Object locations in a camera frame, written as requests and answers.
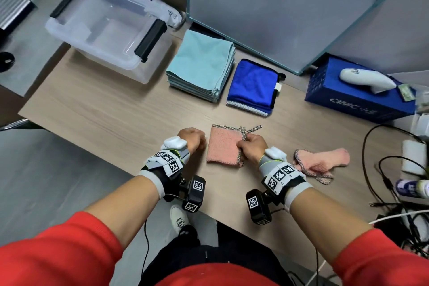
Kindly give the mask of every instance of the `white shoe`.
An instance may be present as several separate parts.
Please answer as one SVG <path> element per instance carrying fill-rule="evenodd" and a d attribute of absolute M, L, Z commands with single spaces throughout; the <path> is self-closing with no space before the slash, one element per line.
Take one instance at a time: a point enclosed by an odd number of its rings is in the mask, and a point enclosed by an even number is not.
<path fill-rule="evenodd" d="M 354 85 L 367 85 L 374 94 L 396 88 L 396 84 L 386 75 L 378 71 L 346 68 L 341 70 L 340 79 Z"/>
<path fill-rule="evenodd" d="M 182 211 L 179 205 L 173 205 L 170 209 L 170 219 L 174 231 L 179 235 L 183 226 L 189 225 L 189 219 L 185 212 Z"/>

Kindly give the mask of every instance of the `person's left hand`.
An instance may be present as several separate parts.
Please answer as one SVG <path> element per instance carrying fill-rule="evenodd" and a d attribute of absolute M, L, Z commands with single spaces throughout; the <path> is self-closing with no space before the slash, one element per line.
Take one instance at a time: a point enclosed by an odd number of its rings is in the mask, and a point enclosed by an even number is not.
<path fill-rule="evenodd" d="M 189 153 L 192 155 L 196 150 L 203 150 L 206 143 L 206 134 L 196 128 L 185 128 L 179 131 L 177 134 L 181 139 L 187 141 L 187 148 Z"/>

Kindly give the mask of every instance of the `white cable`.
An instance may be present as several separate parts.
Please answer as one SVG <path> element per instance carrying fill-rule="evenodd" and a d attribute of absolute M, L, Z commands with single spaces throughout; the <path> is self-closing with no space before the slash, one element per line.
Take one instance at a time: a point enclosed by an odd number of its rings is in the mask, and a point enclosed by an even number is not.
<path fill-rule="evenodd" d="M 413 212 L 409 212 L 409 213 L 402 213 L 402 214 L 397 214 L 397 215 L 391 215 L 391 216 L 386 216 L 383 218 L 379 218 L 376 220 L 373 220 L 372 222 L 368 223 L 370 225 L 381 222 L 382 220 L 386 220 L 386 219 L 391 219 L 391 218 L 396 218 L 396 217 L 403 217 L 403 216 L 408 216 L 408 215 L 417 215 L 420 213 L 429 213 L 429 209 L 425 209 L 425 210 L 418 210 L 418 211 L 413 211 Z M 318 272 L 320 272 L 320 270 L 322 269 L 322 267 L 325 265 L 326 260 L 324 260 L 322 262 L 322 264 L 320 265 L 320 267 L 318 268 Z M 310 285 L 310 283 L 313 281 L 313 279 L 316 277 L 317 272 L 315 272 L 313 274 L 313 276 L 310 278 L 310 280 L 305 284 L 305 286 Z"/>

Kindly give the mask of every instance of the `wooden desk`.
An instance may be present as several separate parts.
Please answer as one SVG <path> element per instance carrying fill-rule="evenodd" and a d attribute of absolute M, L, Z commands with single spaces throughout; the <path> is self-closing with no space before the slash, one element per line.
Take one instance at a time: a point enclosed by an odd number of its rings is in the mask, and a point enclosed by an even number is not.
<path fill-rule="evenodd" d="M 351 163 L 335 170 L 332 184 L 324 186 L 312 178 L 308 180 L 363 219 L 376 217 L 379 211 L 368 206 L 374 198 L 365 184 L 360 159 L 363 137 L 373 124 L 307 103 L 303 92 L 288 85 L 283 85 L 268 118 L 225 106 L 229 84 L 219 104 L 170 88 L 164 70 L 180 42 L 174 38 L 162 68 L 147 85 L 70 49 L 20 115 L 133 175 L 165 138 L 192 126 L 209 137 L 212 124 L 247 128 L 261 124 L 263 128 L 258 133 L 268 145 L 286 152 L 290 161 L 297 148 L 320 152 L 344 147 L 350 152 Z M 237 53 L 236 61 L 240 55 L 243 53 Z M 399 132 L 381 128 L 367 143 L 368 173 L 386 201 L 391 197 L 373 164 L 383 156 L 400 154 L 403 139 L 405 136 Z M 257 170 L 249 164 L 240 169 L 207 164 L 205 154 L 199 160 L 198 174 L 207 181 L 202 212 L 315 270 L 314 247 L 290 215 L 276 213 L 273 222 L 262 227 L 252 223 L 245 194 L 254 188 L 263 190 Z M 193 159 L 188 169 L 198 167 L 196 162 L 198 159 Z M 399 163 L 389 164 L 386 163 L 386 174 L 399 176 Z"/>

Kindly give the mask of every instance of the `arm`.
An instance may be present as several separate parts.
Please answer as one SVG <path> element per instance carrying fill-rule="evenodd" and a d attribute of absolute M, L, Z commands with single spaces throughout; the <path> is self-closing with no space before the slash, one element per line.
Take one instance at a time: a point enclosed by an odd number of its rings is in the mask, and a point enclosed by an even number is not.
<path fill-rule="evenodd" d="M 252 134 L 237 146 L 256 166 L 268 148 L 261 136 Z M 285 203 L 293 189 L 287 191 Z M 289 203 L 298 226 L 345 285 L 420 285 L 429 281 L 428 260 L 401 250 L 381 231 L 316 189 L 303 190 Z"/>
<path fill-rule="evenodd" d="M 194 128 L 178 136 L 190 154 L 206 145 L 204 133 Z M 160 199 L 160 188 L 164 191 L 154 179 L 138 175 L 64 224 L 1 247 L 2 284 L 108 285 L 123 250 Z"/>

